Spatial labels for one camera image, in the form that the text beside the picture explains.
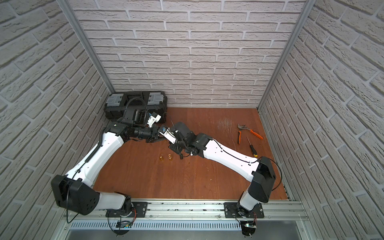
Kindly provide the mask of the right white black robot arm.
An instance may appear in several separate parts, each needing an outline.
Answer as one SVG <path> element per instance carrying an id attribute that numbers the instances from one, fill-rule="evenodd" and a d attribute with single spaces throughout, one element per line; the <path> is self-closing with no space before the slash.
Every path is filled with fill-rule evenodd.
<path id="1" fill-rule="evenodd" d="M 237 203 L 239 215 L 248 215 L 259 203 L 267 203 L 276 181 L 272 160 L 267 157 L 249 157 L 236 152 L 206 134 L 195 135 L 184 123 L 173 127 L 161 127 L 159 133 L 170 142 L 170 149 L 180 154 L 185 151 L 191 156 L 199 156 L 215 161 L 237 172 L 247 181 L 249 187 L 242 193 Z"/>

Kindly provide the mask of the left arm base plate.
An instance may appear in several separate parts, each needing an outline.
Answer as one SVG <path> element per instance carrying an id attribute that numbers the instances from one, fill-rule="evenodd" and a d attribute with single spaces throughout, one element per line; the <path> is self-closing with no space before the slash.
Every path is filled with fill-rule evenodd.
<path id="1" fill-rule="evenodd" d="M 107 210 L 106 217 L 107 218 L 144 218 L 148 208 L 148 202 L 129 202 L 128 204 L 124 204 L 121 209 L 118 210 Z"/>

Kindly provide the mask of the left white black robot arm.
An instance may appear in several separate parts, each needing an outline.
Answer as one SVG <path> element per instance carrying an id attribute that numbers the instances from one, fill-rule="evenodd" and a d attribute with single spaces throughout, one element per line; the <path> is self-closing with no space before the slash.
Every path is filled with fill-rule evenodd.
<path id="1" fill-rule="evenodd" d="M 97 176 L 110 157 L 130 138 L 148 143 L 163 140 L 160 133 L 167 127 L 152 125 L 136 126 L 112 122 L 99 134 L 98 143 L 65 175 L 56 175 L 51 186 L 56 204 L 66 211 L 83 216 L 97 210 L 113 211 L 117 216 L 128 216 L 132 212 L 131 197 L 121 193 L 97 192 L 92 188 Z"/>

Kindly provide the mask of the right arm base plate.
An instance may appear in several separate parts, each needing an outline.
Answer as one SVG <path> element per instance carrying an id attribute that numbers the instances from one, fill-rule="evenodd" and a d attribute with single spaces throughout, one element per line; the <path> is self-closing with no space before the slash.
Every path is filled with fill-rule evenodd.
<path id="1" fill-rule="evenodd" d="M 246 210 L 241 207 L 239 203 L 235 202 L 226 202 L 224 203 L 224 213 L 225 218 L 234 219 L 237 218 L 254 218 L 263 219 L 265 217 L 264 210 L 261 203 L 258 203 L 254 206 L 252 210 Z"/>

